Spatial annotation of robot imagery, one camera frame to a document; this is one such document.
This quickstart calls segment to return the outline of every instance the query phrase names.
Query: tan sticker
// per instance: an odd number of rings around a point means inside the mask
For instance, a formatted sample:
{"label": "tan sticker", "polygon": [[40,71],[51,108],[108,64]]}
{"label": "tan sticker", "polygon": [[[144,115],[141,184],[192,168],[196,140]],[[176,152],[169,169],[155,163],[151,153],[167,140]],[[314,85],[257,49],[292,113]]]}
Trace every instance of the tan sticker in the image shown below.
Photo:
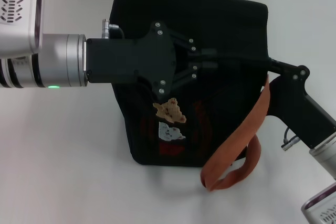
{"label": "tan sticker", "polygon": [[153,103],[153,106],[158,110],[156,115],[160,118],[166,119],[170,123],[185,123],[187,121],[185,116],[182,115],[180,107],[177,106],[176,98],[170,98],[163,104]]}

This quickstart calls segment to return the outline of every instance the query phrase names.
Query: bag handle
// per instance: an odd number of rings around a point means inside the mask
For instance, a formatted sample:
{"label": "bag handle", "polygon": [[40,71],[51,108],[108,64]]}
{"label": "bag handle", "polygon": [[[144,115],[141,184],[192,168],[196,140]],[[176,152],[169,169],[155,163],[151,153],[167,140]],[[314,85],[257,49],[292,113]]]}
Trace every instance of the bag handle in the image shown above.
{"label": "bag handle", "polygon": [[[229,188],[245,179],[257,166],[261,146],[256,133],[267,115],[269,101],[270,90],[267,77],[265,87],[250,113],[202,168],[201,182],[206,189],[213,191]],[[243,166],[220,179],[246,146],[246,159]]]}

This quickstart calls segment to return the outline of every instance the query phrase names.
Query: white table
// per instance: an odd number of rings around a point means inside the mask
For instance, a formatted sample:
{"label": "white table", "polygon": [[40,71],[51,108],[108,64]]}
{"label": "white table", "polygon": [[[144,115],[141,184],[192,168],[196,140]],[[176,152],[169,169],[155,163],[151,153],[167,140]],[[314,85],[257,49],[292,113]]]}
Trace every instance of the white table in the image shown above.
{"label": "white table", "polygon": [[[336,0],[252,0],[269,7],[268,51],[311,70],[308,93],[336,118]],[[113,0],[46,0],[45,33],[100,37]],[[111,85],[0,90],[1,224],[306,223],[301,205],[333,182],[268,117],[262,155],[236,186],[208,193],[200,169],[131,157]]]}

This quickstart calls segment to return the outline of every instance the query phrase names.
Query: white patch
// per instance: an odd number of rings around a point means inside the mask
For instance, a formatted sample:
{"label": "white patch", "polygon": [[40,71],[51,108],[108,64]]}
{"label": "white patch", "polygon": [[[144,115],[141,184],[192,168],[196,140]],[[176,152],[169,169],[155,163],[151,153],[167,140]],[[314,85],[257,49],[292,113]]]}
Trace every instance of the white patch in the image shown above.
{"label": "white patch", "polygon": [[170,128],[167,124],[159,122],[159,138],[165,141],[171,141],[171,140],[182,140],[185,138],[181,134],[180,129],[178,128]]}

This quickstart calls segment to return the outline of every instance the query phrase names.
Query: black bag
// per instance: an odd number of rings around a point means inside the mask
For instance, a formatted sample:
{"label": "black bag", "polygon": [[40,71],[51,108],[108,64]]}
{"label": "black bag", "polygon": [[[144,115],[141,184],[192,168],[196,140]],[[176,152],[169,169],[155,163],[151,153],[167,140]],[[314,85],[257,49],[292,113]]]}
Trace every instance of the black bag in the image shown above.
{"label": "black bag", "polygon": [[[202,48],[216,48],[251,59],[267,59],[267,6],[245,0],[114,0],[110,16],[126,38],[145,36],[151,23],[165,22]],[[187,64],[176,48],[176,73]],[[197,81],[171,92],[186,123],[155,116],[146,83],[116,84],[114,93],[125,118],[131,154],[144,165],[201,167],[241,124],[259,98],[267,70],[236,60],[201,71]],[[159,138],[159,124],[180,129],[184,139]]]}

